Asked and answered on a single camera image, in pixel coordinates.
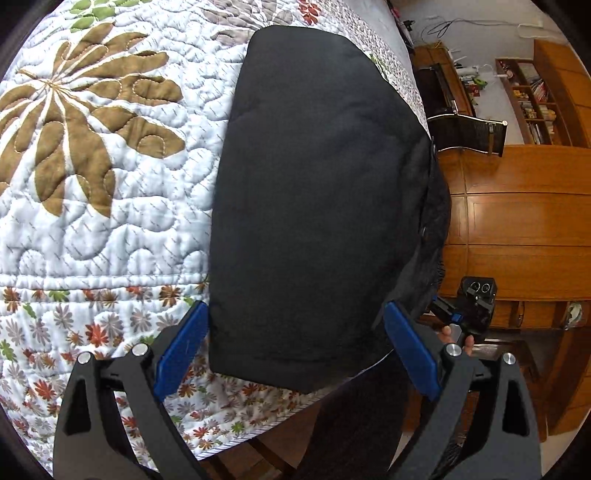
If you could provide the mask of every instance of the black device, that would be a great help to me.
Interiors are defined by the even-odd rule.
[[[473,335],[475,343],[481,343],[495,312],[496,291],[494,278],[463,277],[454,303],[436,297],[429,308],[443,323],[462,329],[456,343],[463,345],[467,335]]]

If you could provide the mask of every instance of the floral bedspread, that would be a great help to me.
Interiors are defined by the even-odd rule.
[[[121,356],[208,300],[233,88],[250,37],[273,24],[349,38],[426,127],[407,71],[340,0],[67,0],[0,83],[0,404],[49,472],[78,354]],[[201,459],[325,393],[215,374],[205,342],[164,404]]]

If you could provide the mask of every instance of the metal pin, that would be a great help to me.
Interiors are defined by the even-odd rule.
[[[80,364],[87,364],[88,362],[90,362],[92,355],[90,354],[90,352],[82,352],[80,355],[78,355],[78,363]]]
[[[148,352],[148,345],[145,343],[138,343],[131,349],[131,353],[135,356],[144,356]]]
[[[515,358],[515,355],[513,355],[510,352],[506,352],[503,353],[503,361],[507,364],[507,365],[513,365],[517,359]]]
[[[462,349],[456,343],[448,343],[445,347],[445,351],[451,356],[460,356],[462,354]]]

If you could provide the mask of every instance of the chair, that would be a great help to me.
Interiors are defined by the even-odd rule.
[[[437,151],[468,148],[481,153],[503,156],[507,122],[483,120],[475,116],[454,113],[427,118],[429,131]]]

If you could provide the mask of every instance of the wooden cabinet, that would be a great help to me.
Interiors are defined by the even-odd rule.
[[[591,150],[509,145],[502,158],[439,157],[452,193],[443,295],[481,275],[495,277],[498,300],[591,299]],[[534,320],[526,306],[524,325],[550,328],[553,308]]]
[[[551,435],[578,428],[591,409],[590,365],[591,328],[565,332],[545,386]]]
[[[502,158],[439,152],[452,194],[440,294],[464,275],[495,277],[492,327],[561,329],[571,301],[591,310],[591,149],[508,145]],[[562,332],[551,371],[530,385],[545,439],[591,408],[591,327]]]
[[[570,47],[534,42],[534,64],[561,112],[571,144],[591,147],[591,79]]]
[[[462,115],[473,115],[470,99],[464,90],[460,77],[456,73],[453,60],[449,56],[447,48],[435,45],[420,45],[415,47],[412,63],[415,69],[430,67],[436,63],[440,64],[449,88],[452,91],[452,95],[456,100],[458,113]]]

